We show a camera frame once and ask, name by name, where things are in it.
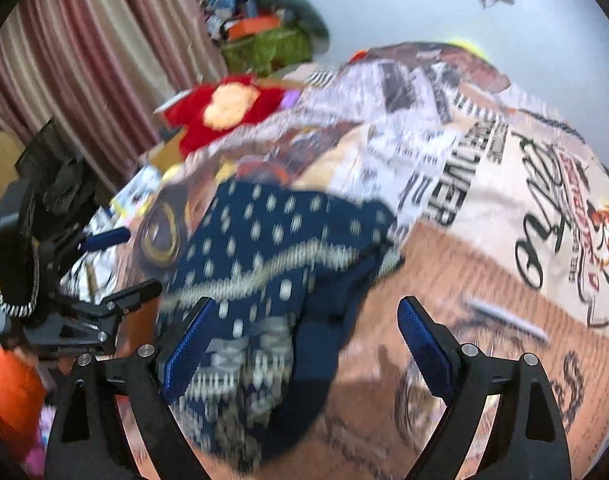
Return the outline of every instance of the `bed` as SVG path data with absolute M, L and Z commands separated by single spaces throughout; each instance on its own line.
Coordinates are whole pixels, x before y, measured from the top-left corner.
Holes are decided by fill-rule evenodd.
M 193 153 L 162 185 L 120 249 L 119 286 L 168 283 L 232 176 L 378 198 L 397 216 L 389 234 L 406 262 L 369 292 L 307 436 L 255 476 L 405 477 L 444 409 L 397 328 L 400 298 L 415 295 L 460 342 L 542 359 L 581 478 L 609 435 L 609 170 L 558 111 L 460 47 L 374 48 L 315 72 L 291 76 L 316 85 L 294 108 Z M 154 317 L 140 314 L 138 344 Z M 490 397 L 462 478 L 475 472 L 496 405 Z M 157 478 L 123 412 L 142 475 Z M 237 478 L 196 455 L 214 480 Z

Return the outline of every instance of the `pile of clothes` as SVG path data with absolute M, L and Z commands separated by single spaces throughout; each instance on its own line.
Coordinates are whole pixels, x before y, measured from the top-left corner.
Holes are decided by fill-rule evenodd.
M 403 262 L 379 201 L 228 180 L 180 258 L 158 332 L 200 298 L 218 323 L 174 414 L 204 452 L 241 472 L 290 449 L 325 405 L 371 285 Z

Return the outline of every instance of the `black clamp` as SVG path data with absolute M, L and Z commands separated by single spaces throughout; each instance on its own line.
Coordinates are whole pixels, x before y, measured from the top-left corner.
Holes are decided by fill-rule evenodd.
M 38 307 L 28 318 L 0 312 L 0 344 L 30 349 L 41 360 L 81 353 L 111 355 L 124 315 L 157 298 L 162 285 L 148 280 L 111 294 L 100 304 L 80 301 L 56 292 L 38 297 Z
M 64 386 L 49 436 L 46 480 L 140 479 L 116 395 L 128 396 L 140 435 L 160 478 L 209 480 L 168 404 L 181 396 L 210 342 L 218 306 L 202 298 L 156 345 L 126 358 L 83 354 Z
M 455 479 L 488 396 L 500 395 L 489 442 L 472 479 L 570 480 L 560 411 L 540 360 L 486 356 L 460 345 L 414 297 L 398 306 L 398 326 L 432 395 L 447 405 L 406 480 Z

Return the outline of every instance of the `yellow object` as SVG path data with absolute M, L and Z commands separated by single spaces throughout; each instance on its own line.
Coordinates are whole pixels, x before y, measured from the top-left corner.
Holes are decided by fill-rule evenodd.
M 182 164 L 180 141 L 184 135 L 185 131 L 183 129 L 167 142 L 163 149 L 149 159 L 149 163 L 160 173 L 165 174 L 172 166 Z
M 223 160 L 220 169 L 216 173 L 215 181 L 216 184 L 221 184 L 226 181 L 229 177 L 235 174 L 238 166 L 229 160 Z
M 455 45 L 455 46 L 460 46 L 464 49 L 467 49 L 469 52 L 472 52 L 472 54 L 475 54 L 478 57 L 481 57 L 482 59 L 484 59 L 487 63 L 489 62 L 489 58 L 487 57 L 487 55 L 482 51 L 482 49 L 471 43 L 470 41 L 466 41 L 466 40 L 452 40 L 449 41 L 449 44 L 451 45 Z
M 149 260 L 164 266 L 174 261 L 178 256 L 178 252 L 180 251 L 180 237 L 178 236 L 175 213 L 173 212 L 173 209 L 171 209 L 171 206 L 166 202 L 162 202 L 162 213 L 169 224 L 169 237 L 171 238 L 169 248 L 163 251 L 153 247 L 153 239 L 160 228 L 157 223 L 146 226 L 144 234 L 140 239 L 140 243 L 142 245 L 144 254 Z
M 177 163 L 174 164 L 171 168 L 169 168 L 165 174 L 162 176 L 162 181 L 163 182 L 168 182 L 170 181 L 173 176 L 178 173 L 180 170 L 182 169 L 182 163 Z

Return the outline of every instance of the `curtain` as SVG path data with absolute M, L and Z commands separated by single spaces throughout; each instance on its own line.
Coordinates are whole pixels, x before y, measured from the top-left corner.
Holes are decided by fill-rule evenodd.
M 158 142 L 152 111 L 226 74 L 199 0 L 22 0 L 0 30 L 0 130 L 51 117 L 110 189 Z

